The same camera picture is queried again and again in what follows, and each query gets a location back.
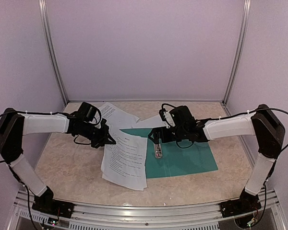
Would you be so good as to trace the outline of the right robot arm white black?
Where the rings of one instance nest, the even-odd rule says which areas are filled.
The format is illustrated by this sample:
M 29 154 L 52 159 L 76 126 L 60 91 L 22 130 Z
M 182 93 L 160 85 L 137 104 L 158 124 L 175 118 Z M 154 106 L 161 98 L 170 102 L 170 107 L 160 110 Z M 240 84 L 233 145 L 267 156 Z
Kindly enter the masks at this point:
M 266 104 L 252 111 L 219 118 L 196 119 L 185 105 L 159 111 L 164 126 L 153 128 L 148 139 L 156 147 L 162 143 L 183 140 L 191 143 L 207 143 L 211 140 L 230 137 L 253 136 L 258 145 L 258 156 L 252 173 L 236 202 L 236 209 L 247 212 L 254 206 L 266 180 L 271 176 L 280 153 L 283 150 L 285 128 L 273 109 Z

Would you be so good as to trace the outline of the dark teal folder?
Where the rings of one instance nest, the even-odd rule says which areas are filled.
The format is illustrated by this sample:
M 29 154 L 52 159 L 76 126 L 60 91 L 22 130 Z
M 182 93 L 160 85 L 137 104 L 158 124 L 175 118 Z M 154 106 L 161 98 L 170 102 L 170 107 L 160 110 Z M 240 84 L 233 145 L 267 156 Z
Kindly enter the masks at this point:
M 208 143 L 182 141 L 161 144 L 163 157 L 155 158 L 154 144 L 147 141 L 145 171 L 147 179 L 183 176 L 217 171 L 218 166 Z

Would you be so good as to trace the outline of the printed paper sheet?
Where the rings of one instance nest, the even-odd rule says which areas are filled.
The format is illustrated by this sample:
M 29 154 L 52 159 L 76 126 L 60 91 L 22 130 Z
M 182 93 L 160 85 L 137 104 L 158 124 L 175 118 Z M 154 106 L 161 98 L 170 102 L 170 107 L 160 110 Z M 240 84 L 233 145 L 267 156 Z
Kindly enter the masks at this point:
M 136 124 L 132 126 L 132 128 L 154 128 L 160 126 L 163 127 L 165 126 L 165 124 L 161 120 L 160 116 L 156 115 L 143 121 L 138 121 Z
M 129 129 L 140 120 L 139 117 L 129 114 L 111 103 L 105 103 L 99 107 L 99 110 L 102 118 L 106 119 L 108 126 Z

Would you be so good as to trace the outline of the paper sheets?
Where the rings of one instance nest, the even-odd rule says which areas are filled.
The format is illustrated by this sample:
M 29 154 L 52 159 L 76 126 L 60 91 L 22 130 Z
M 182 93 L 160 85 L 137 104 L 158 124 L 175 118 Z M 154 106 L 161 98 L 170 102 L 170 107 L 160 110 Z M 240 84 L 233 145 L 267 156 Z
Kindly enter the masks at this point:
M 145 161 L 147 138 L 110 129 L 115 145 L 106 145 L 101 163 L 102 178 L 131 190 L 147 188 Z

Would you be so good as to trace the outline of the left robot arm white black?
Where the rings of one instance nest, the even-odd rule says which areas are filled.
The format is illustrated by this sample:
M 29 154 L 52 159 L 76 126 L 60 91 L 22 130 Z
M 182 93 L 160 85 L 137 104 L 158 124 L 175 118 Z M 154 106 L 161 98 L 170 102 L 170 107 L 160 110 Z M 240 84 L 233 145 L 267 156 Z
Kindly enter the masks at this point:
M 25 112 L 7 108 L 0 115 L 0 156 L 15 179 L 34 195 L 34 204 L 39 204 L 47 213 L 57 208 L 53 191 L 37 175 L 24 153 L 27 136 L 66 134 L 87 139 L 94 149 L 115 145 L 107 121 L 95 106 L 83 102 L 71 113 Z

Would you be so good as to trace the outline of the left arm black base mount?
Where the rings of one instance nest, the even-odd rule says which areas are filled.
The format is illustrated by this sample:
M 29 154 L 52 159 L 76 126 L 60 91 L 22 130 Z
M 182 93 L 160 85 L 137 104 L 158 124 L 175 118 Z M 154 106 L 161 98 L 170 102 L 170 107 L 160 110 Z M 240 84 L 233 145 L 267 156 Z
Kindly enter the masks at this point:
M 46 191 L 41 196 L 34 195 L 33 210 L 70 219 L 75 204 L 54 199 L 53 191 L 48 186 L 46 188 Z

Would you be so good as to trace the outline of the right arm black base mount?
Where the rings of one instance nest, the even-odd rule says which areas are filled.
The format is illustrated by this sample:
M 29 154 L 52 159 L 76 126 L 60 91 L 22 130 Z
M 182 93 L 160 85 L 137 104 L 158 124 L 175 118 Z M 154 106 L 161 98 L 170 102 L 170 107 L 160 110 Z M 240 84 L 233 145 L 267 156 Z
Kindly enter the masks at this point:
M 258 195 L 251 195 L 245 191 L 241 192 L 238 199 L 228 200 L 220 203 L 221 214 L 223 218 L 245 214 L 261 209 L 261 203 Z

